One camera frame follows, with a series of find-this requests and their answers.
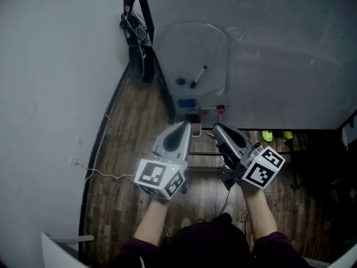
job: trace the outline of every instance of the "white marker cube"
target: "white marker cube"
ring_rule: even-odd
[[[278,174],[284,163],[285,159],[268,146],[253,160],[242,180],[265,189]]]
[[[134,182],[147,194],[170,200],[185,180],[179,165],[142,159]]]

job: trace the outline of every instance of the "person's left arm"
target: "person's left arm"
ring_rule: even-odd
[[[169,202],[153,198],[141,220],[134,238],[121,253],[103,267],[150,267],[157,252]]]

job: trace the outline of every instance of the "yellow-green sneaker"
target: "yellow-green sneaker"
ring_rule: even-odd
[[[292,139],[292,133],[291,131],[283,131],[283,135],[287,140]]]
[[[264,140],[266,140],[267,142],[273,141],[273,131],[263,131],[262,135]]]

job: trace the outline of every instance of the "power plug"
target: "power plug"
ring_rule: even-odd
[[[77,159],[71,156],[71,158],[69,158],[69,164],[72,166],[77,165]]]

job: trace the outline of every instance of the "white shoe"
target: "white shoe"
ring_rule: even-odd
[[[188,217],[184,217],[182,222],[181,222],[181,229],[183,229],[184,227],[187,227],[187,226],[191,226],[192,223],[191,221],[189,220]]]
[[[233,210],[234,210],[233,203],[227,203],[222,213],[227,213],[230,215],[230,217],[233,218]]]

